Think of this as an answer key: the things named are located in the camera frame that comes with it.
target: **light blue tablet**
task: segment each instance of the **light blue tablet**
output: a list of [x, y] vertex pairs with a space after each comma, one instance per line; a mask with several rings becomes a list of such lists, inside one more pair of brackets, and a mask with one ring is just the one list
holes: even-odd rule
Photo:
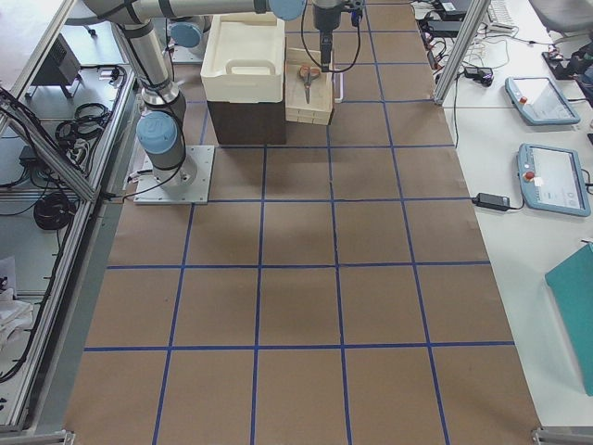
[[570, 125], [581, 121], [549, 77], [509, 77], [505, 88], [529, 125]]
[[522, 144], [517, 164], [521, 191], [529, 207], [576, 216], [591, 214], [576, 151]]

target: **beige plastic container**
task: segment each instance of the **beige plastic container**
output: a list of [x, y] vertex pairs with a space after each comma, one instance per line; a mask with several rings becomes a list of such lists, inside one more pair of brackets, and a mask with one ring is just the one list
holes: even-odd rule
[[[316, 60], [321, 58], [319, 51], [310, 50], [310, 53]], [[286, 120], [328, 125], [334, 111], [332, 74], [323, 72], [311, 83], [310, 102], [307, 103], [303, 81], [298, 77], [303, 64], [313, 66], [304, 49], [286, 49]]]
[[284, 21], [272, 13], [214, 16], [201, 76], [211, 102], [281, 102]]

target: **scissors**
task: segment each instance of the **scissors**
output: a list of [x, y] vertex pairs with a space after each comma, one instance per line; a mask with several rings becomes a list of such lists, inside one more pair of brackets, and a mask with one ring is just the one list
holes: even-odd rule
[[305, 98], [307, 103], [310, 102], [311, 98], [311, 83], [321, 75], [321, 71], [317, 68], [312, 68], [309, 65], [301, 65], [298, 70], [298, 77], [305, 84]]

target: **blue circular cover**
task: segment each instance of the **blue circular cover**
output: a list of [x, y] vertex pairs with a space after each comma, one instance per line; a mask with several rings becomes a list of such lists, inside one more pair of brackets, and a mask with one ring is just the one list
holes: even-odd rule
[[175, 120], [162, 111], [153, 111], [140, 119], [136, 125], [136, 135], [145, 150], [152, 155], [169, 151], [177, 140]]
[[270, 10], [278, 19], [294, 20], [301, 16], [307, 0], [270, 0]]
[[202, 41], [202, 30], [195, 23], [173, 23], [170, 27], [170, 36], [175, 43], [184, 48], [193, 48]]

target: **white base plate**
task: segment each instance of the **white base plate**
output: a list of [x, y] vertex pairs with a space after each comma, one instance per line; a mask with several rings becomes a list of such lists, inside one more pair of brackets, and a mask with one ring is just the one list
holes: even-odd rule
[[[197, 175], [191, 184], [178, 187], [157, 187], [142, 195], [134, 197], [137, 204], [206, 204], [210, 190], [210, 176], [214, 162], [214, 146], [188, 146], [187, 156], [191, 157], [197, 165]], [[150, 159], [146, 157], [143, 169], [152, 169]], [[157, 185], [152, 174], [140, 176], [137, 192], [142, 192]]]
[[201, 65], [202, 62], [204, 62], [204, 56], [200, 57], [183, 46], [175, 46], [175, 52], [173, 53], [173, 63], [195, 63]]

